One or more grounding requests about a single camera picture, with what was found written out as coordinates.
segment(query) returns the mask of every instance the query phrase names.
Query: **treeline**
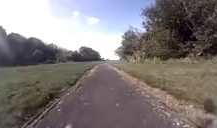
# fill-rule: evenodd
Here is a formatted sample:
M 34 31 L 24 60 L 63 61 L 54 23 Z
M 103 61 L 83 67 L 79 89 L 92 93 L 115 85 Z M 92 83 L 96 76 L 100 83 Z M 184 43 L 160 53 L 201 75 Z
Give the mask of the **treeline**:
M 121 59 L 217 55 L 217 0 L 156 0 L 142 17 L 143 32 L 130 28 L 123 35 Z
M 0 66 L 94 60 L 100 60 L 100 55 L 91 48 L 81 47 L 73 52 L 34 37 L 27 39 L 17 33 L 7 35 L 5 29 L 0 27 Z

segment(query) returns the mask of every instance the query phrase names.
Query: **blue sky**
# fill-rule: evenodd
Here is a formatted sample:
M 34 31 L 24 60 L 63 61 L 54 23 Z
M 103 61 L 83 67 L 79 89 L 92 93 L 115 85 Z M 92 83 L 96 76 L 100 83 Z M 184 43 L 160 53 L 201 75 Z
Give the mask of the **blue sky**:
M 8 33 L 35 36 L 69 50 L 88 46 L 102 57 L 114 50 L 129 28 L 141 27 L 141 9 L 154 0 L 0 0 L 0 25 Z

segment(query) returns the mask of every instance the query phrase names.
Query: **road edge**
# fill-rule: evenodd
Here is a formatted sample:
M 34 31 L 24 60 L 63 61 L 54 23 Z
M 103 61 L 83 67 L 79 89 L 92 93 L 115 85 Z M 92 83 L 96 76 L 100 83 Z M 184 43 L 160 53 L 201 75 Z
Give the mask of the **road edge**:
M 86 73 L 84 73 L 72 87 L 70 87 L 69 89 L 67 89 L 67 91 L 61 94 L 59 98 L 52 100 L 42 111 L 38 112 L 38 114 L 28 120 L 24 125 L 22 125 L 21 128 L 33 128 L 34 126 L 36 126 L 38 122 L 42 120 L 57 104 L 59 104 L 59 102 L 64 97 L 72 96 L 76 92 L 78 92 L 82 83 L 96 72 L 99 65 L 96 65 L 89 71 L 86 71 Z
M 158 109 L 165 109 L 165 111 L 161 110 L 164 114 L 162 116 L 164 117 L 168 118 L 173 116 L 172 121 L 175 123 L 174 125 L 187 128 L 196 128 L 197 126 L 201 126 L 201 128 L 217 128 L 217 116 L 207 114 L 202 109 L 195 108 L 190 102 L 179 100 L 158 88 L 152 88 L 128 73 L 110 64 L 107 65 L 109 68 L 115 70 L 129 85 L 136 87 L 136 90 L 139 91 L 144 98 L 152 99 L 153 101 L 149 101 L 152 106 L 156 106 L 157 104 L 163 105 L 162 107 L 165 108 Z

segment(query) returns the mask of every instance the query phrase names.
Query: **white cloud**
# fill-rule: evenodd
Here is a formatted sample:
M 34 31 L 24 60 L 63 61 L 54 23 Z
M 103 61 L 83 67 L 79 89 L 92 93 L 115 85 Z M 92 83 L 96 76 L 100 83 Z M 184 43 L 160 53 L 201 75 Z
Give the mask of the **white cloud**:
M 73 12 L 73 16 L 74 16 L 74 17 L 77 17 L 77 16 L 79 16 L 79 15 L 80 15 L 80 12 L 79 12 L 79 11 L 74 11 L 74 12 Z
M 89 46 L 99 51 L 104 58 L 117 58 L 114 50 L 120 45 L 121 34 L 89 30 L 79 22 L 79 12 L 59 18 L 53 15 L 56 10 L 59 9 L 52 8 L 50 0 L 0 0 L 0 26 L 7 33 L 37 37 L 70 50 Z M 88 21 L 95 24 L 99 19 L 89 18 Z
M 89 24 L 97 24 L 100 21 L 98 18 L 95 18 L 95 17 L 90 17 L 87 20 Z

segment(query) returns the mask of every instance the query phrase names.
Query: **grass verge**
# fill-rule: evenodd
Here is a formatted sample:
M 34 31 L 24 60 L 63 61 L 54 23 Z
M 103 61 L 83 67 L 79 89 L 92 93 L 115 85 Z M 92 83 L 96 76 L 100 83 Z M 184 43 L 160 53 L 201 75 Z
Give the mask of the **grass verge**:
M 119 63 L 115 67 L 198 107 L 206 99 L 217 106 L 217 63 Z
M 100 63 L 0 68 L 0 128 L 19 128 L 85 71 Z

